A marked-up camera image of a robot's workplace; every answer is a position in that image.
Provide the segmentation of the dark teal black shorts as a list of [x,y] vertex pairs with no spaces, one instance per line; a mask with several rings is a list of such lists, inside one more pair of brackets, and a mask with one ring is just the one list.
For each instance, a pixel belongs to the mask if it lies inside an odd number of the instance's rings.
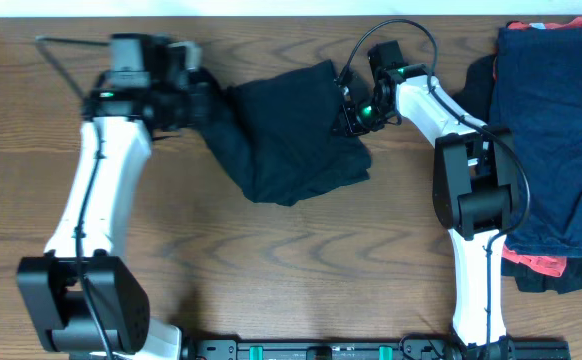
[[293,206],[370,177],[364,144],[332,131],[343,103],[326,60],[222,90],[197,130],[248,200]]

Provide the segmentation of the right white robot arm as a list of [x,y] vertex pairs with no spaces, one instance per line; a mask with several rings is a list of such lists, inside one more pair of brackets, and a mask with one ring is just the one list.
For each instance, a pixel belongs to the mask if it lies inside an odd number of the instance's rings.
[[351,66],[336,79],[346,102],[334,131],[357,137],[409,120],[434,149],[432,202],[448,231],[455,262],[454,344],[447,359],[510,359],[501,306],[502,254],[516,228],[519,191],[528,182],[513,151],[512,133],[462,109],[440,86],[436,65],[410,64],[395,41],[367,53],[373,90]]

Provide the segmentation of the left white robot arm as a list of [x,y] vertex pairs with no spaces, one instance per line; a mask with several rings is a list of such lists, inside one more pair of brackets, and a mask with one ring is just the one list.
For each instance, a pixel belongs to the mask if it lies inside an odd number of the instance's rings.
[[44,350],[73,359],[193,359],[194,341],[153,318],[126,263],[128,219],[157,132],[206,120],[215,89],[201,47],[117,33],[110,65],[79,90],[81,145],[60,221],[16,281]]

